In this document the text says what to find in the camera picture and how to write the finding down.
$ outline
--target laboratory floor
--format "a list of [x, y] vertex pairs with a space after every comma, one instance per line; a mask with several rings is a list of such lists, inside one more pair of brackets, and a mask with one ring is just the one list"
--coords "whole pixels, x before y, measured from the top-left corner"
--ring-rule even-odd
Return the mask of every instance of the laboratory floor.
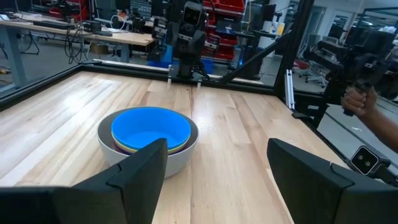
[[[26, 49], [26, 44], [27, 43], [21, 43], [21, 50]], [[39, 55], [22, 55], [25, 72], [29, 80], [38, 80], [43, 77], [51, 76], [75, 65], [75, 63], [71, 65], [68, 64], [68, 57], [65, 55], [62, 42], [38, 40], [37, 44], [40, 49]], [[89, 58], [99, 58], [99, 56], [97, 54], [90, 53]], [[108, 56], [107, 60], [118, 60], [118, 58], [109, 58]], [[265, 67], [262, 68], [261, 81], [265, 85], [272, 86], [274, 84], [281, 60], [282, 57], [277, 55], [273, 58], [264, 59], [266, 63], [264, 63]], [[131, 63], [144, 65], [146, 64], [146, 59], [142, 55], [133, 55]], [[0, 66], [8, 66], [8, 61], [1, 51]], [[214, 75], [223, 75], [227, 71], [228, 70], [224, 65], [215, 65], [213, 68]], [[0, 88], [11, 81], [11, 75], [1, 75]], [[299, 78], [297, 75], [293, 76], [293, 83], [296, 90], [312, 92], [323, 91], [320, 85], [312, 82], [305, 83], [305, 79]], [[384, 101], [383, 99], [379, 99], [377, 106], [384, 114], [386, 114], [386, 116], [398, 122], [397, 105]], [[381, 143], [358, 118], [345, 116], [340, 106], [330, 105], [318, 130], [346, 157], [351, 157], [359, 146], [367, 145], [382, 152], [390, 158], [393, 163], [398, 164], [398, 154], [383, 145], [383, 143]], [[398, 166], [396, 166], [395, 171], [396, 174], [398, 174]]]

